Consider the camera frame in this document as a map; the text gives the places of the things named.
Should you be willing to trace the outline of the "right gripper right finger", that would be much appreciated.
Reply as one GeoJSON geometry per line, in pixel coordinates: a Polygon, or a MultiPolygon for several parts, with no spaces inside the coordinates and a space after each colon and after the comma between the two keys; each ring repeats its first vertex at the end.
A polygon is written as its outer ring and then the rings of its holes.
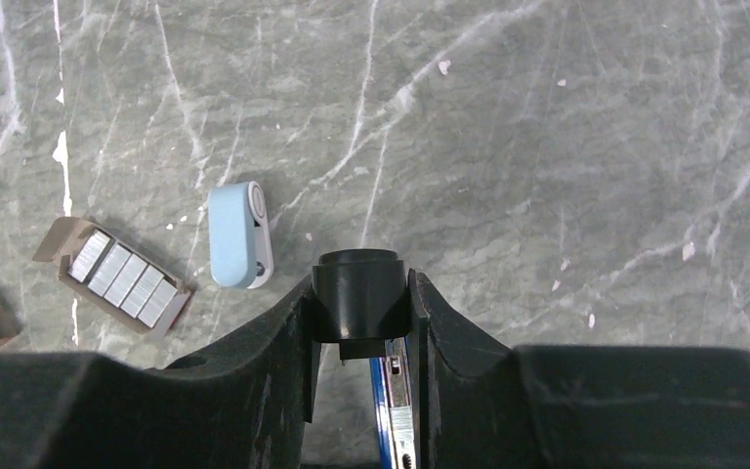
{"type": "Polygon", "coordinates": [[[750,468],[750,352],[518,345],[408,279],[426,468],[750,468]]]}

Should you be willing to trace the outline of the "staple tray with staples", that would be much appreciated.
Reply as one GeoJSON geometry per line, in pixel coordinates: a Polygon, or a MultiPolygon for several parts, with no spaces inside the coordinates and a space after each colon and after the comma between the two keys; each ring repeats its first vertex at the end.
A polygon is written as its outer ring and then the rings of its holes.
{"type": "Polygon", "coordinates": [[[57,278],[134,332],[166,335],[194,290],[92,218],[61,216],[32,260],[52,264],[57,278]]]}

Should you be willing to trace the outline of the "blue stapler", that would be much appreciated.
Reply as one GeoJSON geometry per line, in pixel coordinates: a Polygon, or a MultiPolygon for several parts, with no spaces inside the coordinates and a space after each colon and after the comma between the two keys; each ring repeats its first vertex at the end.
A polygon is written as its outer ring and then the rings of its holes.
{"type": "Polygon", "coordinates": [[[407,336],[407,272],[385,249],[323,254],[312,267],[312,337],[341,363],[367,360],[382,468],[419,468],[407,336]]]}

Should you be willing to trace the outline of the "light blue eraser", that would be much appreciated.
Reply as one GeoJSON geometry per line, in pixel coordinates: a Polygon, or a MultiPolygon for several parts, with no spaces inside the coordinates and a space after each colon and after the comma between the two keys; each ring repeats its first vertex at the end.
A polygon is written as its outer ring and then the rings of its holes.
{"type": "Polygon", "coordinates": [[[207,197],[210,270],[223,287],[256,289],[274,272],[263,189],[256,181],[229,184],[207,197]]]}

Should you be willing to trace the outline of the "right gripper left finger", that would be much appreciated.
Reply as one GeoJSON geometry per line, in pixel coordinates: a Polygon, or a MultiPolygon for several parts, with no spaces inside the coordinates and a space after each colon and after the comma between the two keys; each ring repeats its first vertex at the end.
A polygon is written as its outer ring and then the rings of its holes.
{"type": "Polygon", "coordinates": [[[308,279],[162,369],[0,353],[0,468],[296,468],[318,345],[308,279]]]}

